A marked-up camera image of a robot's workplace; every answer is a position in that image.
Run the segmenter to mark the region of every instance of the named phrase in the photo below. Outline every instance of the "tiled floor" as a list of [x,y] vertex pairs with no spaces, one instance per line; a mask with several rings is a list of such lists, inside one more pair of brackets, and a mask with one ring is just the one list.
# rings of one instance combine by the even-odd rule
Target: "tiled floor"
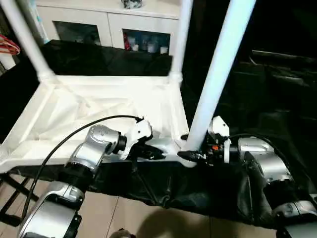
[[[47,185],[47,182],[40,181],[35,193],[40,195]],[[0,189],[0,207],[12,193],[9,186]],[[9,213],[20,216],[24,201],[25,197],[19,195]],[[86,193],[79,214],[83,220],[78,238],[108,238],[121,228],[137,238],[275,238],[273,230],[90,192]],[[0,223],[0,238],[15,238],[16,234],[17,228]]]

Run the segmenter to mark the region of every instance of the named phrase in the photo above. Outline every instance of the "white pole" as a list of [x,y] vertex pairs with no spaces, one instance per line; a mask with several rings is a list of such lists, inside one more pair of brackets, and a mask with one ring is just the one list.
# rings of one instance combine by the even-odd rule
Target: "white pole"
[[182,68],[192,8],[193,0],[182,0],[182,7],[178,20],[176,48],[169,73],[171,81],[176,81],[177,83],[181,83],[183,80]]
[[182,150],[200,149],[255,3],[256,0],[230,1],[189,136]]
[[1,6],[16,34],[20,44],[26,51],[32,65],[38,73],[40,81],[54,80],[54,73],[45,61],[32,33],[30,32],[24,18],[17,7],[15,0],[1,0]]

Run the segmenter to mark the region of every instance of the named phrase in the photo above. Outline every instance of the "silver robotic arm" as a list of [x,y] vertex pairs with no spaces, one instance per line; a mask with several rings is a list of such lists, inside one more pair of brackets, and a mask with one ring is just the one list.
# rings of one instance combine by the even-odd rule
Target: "silver robotic arm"
[[313,194],[296,183],[285,165],[285,158],[281,159],[264,138],[244,134],[235,137],[236,144],[232,144],[230,138],[229,127],[220,117],[215,117],[201,151],[180,151],[178,155],[209,166],[219,163],[252,165],[272,209],[278,227],[276,237],[317,237],[317,204]]
[[133,145],[152,136],[148,121],[138,122],[126,135],[103,125],[89,129],[84,140],[23,220],[19,238],[74,238],[81,222],[78,211],[85,192],[107,154],[126,159]]

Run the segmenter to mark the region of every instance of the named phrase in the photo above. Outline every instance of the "black fabric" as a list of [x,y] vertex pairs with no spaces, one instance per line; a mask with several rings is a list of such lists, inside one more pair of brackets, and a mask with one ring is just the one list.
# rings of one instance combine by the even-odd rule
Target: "black fabric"
[[[114,48],[51,41],[43,47],[50,67],[64,75],[167,75],[171,57],[125,52]],[[181,87],[190,124],[205,80],[208,62],[184,69]],[[0,82],[16,97],[1,111],[1,135],[6,136],[37,87],[35,72],[24,61]],[[252,65],[236,61],[216,115],[231,134],[269,136],[287,157],[294,177],[311,192],[317,184],[316,73],[301,68]],[[1,101],[7,96],[1,94]],[[56,179],[61,166],[47,166],[41,179]],[[11,172],[33,178],[38,167]],[[274,228],[256,164],[185,168],[178,163],[102,164],[91,191],[119,195],[149,205],[174,207],[214,217]]]

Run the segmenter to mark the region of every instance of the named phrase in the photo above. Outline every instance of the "metal rod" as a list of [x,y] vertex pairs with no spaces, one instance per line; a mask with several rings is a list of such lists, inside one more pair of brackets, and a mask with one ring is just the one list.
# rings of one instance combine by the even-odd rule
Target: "metal rod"
[[[29,178],[25,178],[23,180],[23,182],[21,183],[22,186],[25,186],[26,183],[29,181]],[[14,193],[12,194],[12,196],[8,199],[8,201],[5,203],[5,205],[2,207],[1,211],[0,211],[0,217],[5,214],[8,209],[10,208],[10,206],[14,203],[14,201],[16,200],[16,198],[18,197],[18,195],[20,194],[20,192],[18,190],[14,191]]]
[[0,0],[1,6],[7,16],[23,50],[27,53],[33,67],[37,71],[40,81],[55,81],[54,73],[45,61],[33,35],[28,28],[15,0]]
[[0,222],[6,223],[13,227],[18,227],[21,224],[21,218],[15,215],[1,214]]
[[173,56],[172,67],[169,73],[171,80],[175,80],[178,83],[182,81],[182,68],[192,8],[193,0],[182,1],[180,17],[178,20],[176,47]]
[[255,3],[256,0],[230,1],[190,133],[182,150],[200,149]]
[[[24,186],[22,186],[20,183],[18,183],[17,181],[15,181],[13,178],[11,178],[8,174],[2,174],[0,175],[0,179],[2,179],[4,182],[6,182],[7,184],[9,184],[11,187],[15,188],[16,190],[18,190],[20,193],[28,196],[30,191],[25,188]],[[32,194],[32,200],[37,201],[39,199],[39,197],[35,194]]]

